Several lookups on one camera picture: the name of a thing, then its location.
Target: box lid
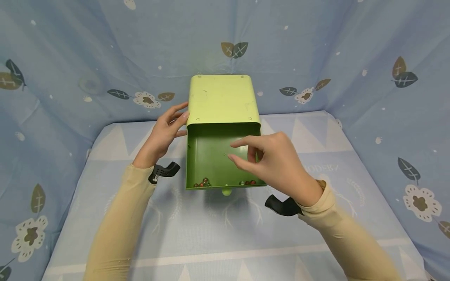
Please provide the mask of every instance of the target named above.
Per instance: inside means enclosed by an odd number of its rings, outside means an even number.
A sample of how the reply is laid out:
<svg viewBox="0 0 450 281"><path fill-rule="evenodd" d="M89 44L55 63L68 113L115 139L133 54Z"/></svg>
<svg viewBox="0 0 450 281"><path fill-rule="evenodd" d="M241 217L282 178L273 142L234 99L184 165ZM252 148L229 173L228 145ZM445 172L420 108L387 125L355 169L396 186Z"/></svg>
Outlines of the box lid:
<svg viewBox="0 0 450 281"><path fill-rule="evenodd" d="M191 124L260 123L252 80L248 75L197 75L189 90Z"/></svg>

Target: floor mat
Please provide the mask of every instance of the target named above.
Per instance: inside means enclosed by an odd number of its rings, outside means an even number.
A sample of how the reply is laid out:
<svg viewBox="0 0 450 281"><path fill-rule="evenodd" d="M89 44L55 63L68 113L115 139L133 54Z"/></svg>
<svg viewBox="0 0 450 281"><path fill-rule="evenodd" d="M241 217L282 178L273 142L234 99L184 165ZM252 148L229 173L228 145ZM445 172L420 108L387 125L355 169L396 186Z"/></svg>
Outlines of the floor mat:
<svg viewBox="0 0 450 281"><path fill-rule="evenodd" d="M44 281L81 280L94 234L154 122L112 124L99 135L80 177ZM345 137L325 111L261 116L263 134L284 131L306 170L326 179L337 202L395 261L407 280L427 280L423 260ZM177 162L160 178L144 215L130 280L343 280L319 233L296 216L264 207L271 187L185 190L186 137L158 163Z"/></svg>

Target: arm sleeve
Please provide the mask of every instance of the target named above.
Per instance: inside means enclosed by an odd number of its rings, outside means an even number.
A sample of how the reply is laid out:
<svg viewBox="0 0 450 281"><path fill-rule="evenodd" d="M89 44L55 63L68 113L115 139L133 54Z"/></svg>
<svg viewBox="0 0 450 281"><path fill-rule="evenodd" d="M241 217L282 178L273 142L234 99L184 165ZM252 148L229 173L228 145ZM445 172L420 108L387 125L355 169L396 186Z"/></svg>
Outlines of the arm sleeve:
<svg viewBox="0 0 450 281"><path fill-rule="evenodd" d="M324 193L311 207L300 206L298 217L317 229L349 281L401 281L393 261L377 241L344 210L318 180Z"/></svg>
<svg viewBox="0 0 450 281"><path fill-rule="evenodd" d="M94 237L84 281L126 281L144 211L156 185L153 171L129 165L122 184Z"/></svg>

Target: small green knob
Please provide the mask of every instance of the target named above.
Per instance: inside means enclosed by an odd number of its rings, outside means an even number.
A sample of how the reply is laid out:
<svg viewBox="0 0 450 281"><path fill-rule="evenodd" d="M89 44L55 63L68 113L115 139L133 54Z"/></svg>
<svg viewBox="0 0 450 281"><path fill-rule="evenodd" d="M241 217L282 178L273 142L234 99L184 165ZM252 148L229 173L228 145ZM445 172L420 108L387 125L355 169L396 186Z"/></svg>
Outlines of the small green knob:
<svg viewBox="0 0 450 281"><path fill-rule="evenodd" d="M225 195L225 196L230 196L231 189L230 188L223 188L222 189L222 194Z"/></svg>

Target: hand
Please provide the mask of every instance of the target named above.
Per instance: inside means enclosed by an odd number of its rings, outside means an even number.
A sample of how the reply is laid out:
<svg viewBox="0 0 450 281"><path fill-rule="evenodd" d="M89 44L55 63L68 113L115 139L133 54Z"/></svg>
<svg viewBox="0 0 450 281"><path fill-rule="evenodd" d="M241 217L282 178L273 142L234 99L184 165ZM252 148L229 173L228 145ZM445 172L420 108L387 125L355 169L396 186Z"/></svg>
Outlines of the hand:
<svg viewBox="0 0 450 281"><path fill-rule="evenodd" d="M294 145L285 133L246 136L231 143L234 148L246 145L247 161L234 154L228 155L239 169L254 174L302 206L312 206L319 201L323 190L303 168Z"/></svg>
<svg viewBox="0 0 450 281"><path fill-rule="evenodd" d="M189 112L178 112L187 106L188 102L172 106L158 118L150 136L133 161L136 168L147 169L155 166L159 158L167 153L174 138L187 135L186 130L180 128L186 125Z"/></svg>

